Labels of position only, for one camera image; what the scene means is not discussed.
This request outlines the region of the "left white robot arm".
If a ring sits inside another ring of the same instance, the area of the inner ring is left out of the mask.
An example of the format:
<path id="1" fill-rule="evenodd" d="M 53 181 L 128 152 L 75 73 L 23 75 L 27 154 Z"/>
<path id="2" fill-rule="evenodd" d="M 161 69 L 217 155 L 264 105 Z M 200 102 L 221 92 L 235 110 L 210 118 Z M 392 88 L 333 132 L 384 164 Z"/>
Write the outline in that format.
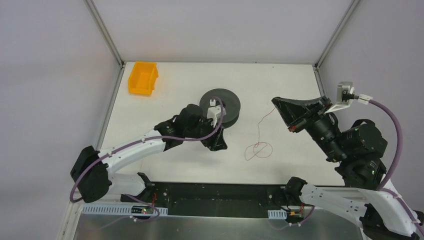
<path id="1" fill-rule="evenodd" d="M 70 171 L 74 181 L 70 201 L 93 203 L 107 194 L 131 195 L 140 202 L 149 201 L 153 189 L 148 177 L 144 173 L 123 174 L 119 170 L 184 142 L 201 142 L 212 152 L 227 149 L 222 125 L 225 115 L 222 104 L 213 102 L 206 116 L 200 106 L 189 104 L 133 141 L 100 150 L 92 145 L 83 148 Z"/>

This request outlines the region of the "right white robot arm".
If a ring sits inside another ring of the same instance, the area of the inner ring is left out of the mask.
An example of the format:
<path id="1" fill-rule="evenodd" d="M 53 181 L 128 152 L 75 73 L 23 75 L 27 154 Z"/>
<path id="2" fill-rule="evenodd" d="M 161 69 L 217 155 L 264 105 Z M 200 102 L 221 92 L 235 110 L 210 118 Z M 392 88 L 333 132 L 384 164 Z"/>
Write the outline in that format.
<path id="1" fill-rule="evenodd" d="M 372 240 L 417 240 L 424 234 L 424 214 L 412 210 L 389 180 L 382 162 L 387 141 L 375 123 L 356 120 L 341 131 L 325 96 L 296 100 L 274 97 L 272 103 L 292 133 L 306 131 L 324 152 L 327 161 L 337 163 L 335 171 L 347 188 L 356 189 L 365 202 L 328 192 L 299 177 L 291 177 L 283 189 L 290 205 L 303 203 L 342 217 Z"/>

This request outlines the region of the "black cable spool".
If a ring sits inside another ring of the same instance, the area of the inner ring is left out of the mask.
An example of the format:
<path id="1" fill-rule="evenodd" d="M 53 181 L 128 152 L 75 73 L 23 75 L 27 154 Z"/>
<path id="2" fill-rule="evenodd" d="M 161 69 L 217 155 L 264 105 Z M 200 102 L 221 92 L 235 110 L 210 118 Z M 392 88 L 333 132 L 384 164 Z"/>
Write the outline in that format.
<path id="1" fill-rule="evenodd" d="M 222 126 L 227 129 L 232 127 L 238 120 L 241 110 L 241 102 L 238 96 L 225 88 L 215 88 L 207 91 L 200 99 L 199 106 L 203 110 L 203 116 L 207 116 L 207 110 L 210 107 L 211 97 L 218 97 L 223 103 L 226 111 L 223 117 Z"/>

